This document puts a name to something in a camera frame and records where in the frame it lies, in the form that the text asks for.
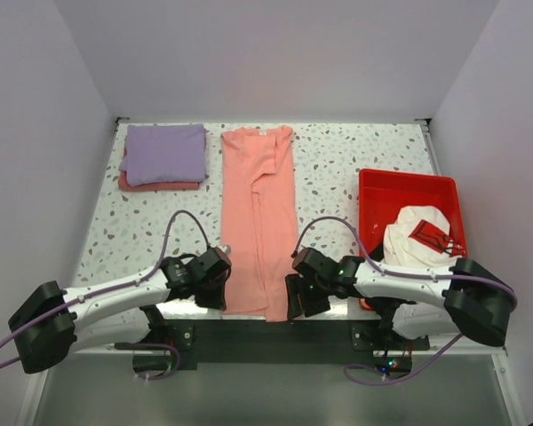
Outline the salmon pink t shirt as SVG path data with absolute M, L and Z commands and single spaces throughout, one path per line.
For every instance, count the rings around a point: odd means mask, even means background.
M 221 135 L 221 242 L 231 248 L 227 314 L 285 321 L 285 278 L 298 240 L 293 130 L 240 128 Z

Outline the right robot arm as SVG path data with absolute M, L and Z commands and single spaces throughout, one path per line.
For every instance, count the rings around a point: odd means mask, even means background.
M 370 304 L 382 320 L 378 339 L 390 349 L 407 340 L 451 333 L 502 347 L 517 306 L 508 285 L 468 258 L 448 267 L 410 269 L 360 256 L 336 262 L 317 249 L 303 248 L 294 254 L 292 268 L 318 295 Z

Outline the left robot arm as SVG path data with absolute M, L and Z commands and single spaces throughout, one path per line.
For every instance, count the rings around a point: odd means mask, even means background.
M 199 307 L 225 310 L 229 254 L 228 246 L 217 246 L 201 255 L 167 256 L 137 275 L 90 287 L 40 285 L 8 321 L 24 372 L 43 372 L 101 345 L 169 349 L 180 338 L 160 304 L 193 299 Z

